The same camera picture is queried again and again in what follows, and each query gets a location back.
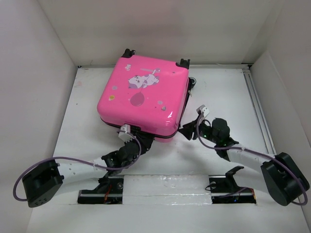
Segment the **pink hard-shell suitcase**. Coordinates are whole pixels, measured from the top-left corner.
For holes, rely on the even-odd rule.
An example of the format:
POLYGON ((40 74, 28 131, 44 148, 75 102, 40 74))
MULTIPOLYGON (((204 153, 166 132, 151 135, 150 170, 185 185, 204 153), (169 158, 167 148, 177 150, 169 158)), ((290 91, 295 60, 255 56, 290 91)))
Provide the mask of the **pink hard-shell suitcase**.
POLYGON ((189 59, 180 62, 137 55, 126 49, 118 59, 97 104, 101 120, 170 142, 178 132, 195 82, 189 59))

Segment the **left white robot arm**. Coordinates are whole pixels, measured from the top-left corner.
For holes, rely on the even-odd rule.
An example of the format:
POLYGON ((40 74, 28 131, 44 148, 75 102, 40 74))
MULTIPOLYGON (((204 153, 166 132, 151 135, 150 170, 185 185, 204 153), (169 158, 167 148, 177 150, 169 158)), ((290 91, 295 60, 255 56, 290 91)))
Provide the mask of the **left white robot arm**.
POLYGON ((35 208, 49 202, 62 186, 93 179, 92 188, 97 192, 109 189, 110 178, 131 167, 148 152, 155 139, 153 135, 130 135, 131 140, 116 151, 92 161, 69 157, 55 157, 41 161, 22 175, 26 202, 35 208))

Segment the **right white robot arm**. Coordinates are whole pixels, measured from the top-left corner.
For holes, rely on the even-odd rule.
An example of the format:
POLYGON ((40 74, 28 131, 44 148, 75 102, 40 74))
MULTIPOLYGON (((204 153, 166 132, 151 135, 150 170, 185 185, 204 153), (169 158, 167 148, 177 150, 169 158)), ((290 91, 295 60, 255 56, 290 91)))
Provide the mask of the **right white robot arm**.
POLYGON ((188 140, 208 140, 214 143, 212 149, 219 157, 238 164, 226 173, 225 186, 228 190, 261 190, 282 206, 296 204, 295 200, 303 196, 301 205, 307 204, 306 192, 310 184, 290 155, 284 152, 265 154, 243 147, 230 136, 227 121, 222 118, 209 122, 199 116, 178 131, 188 140))

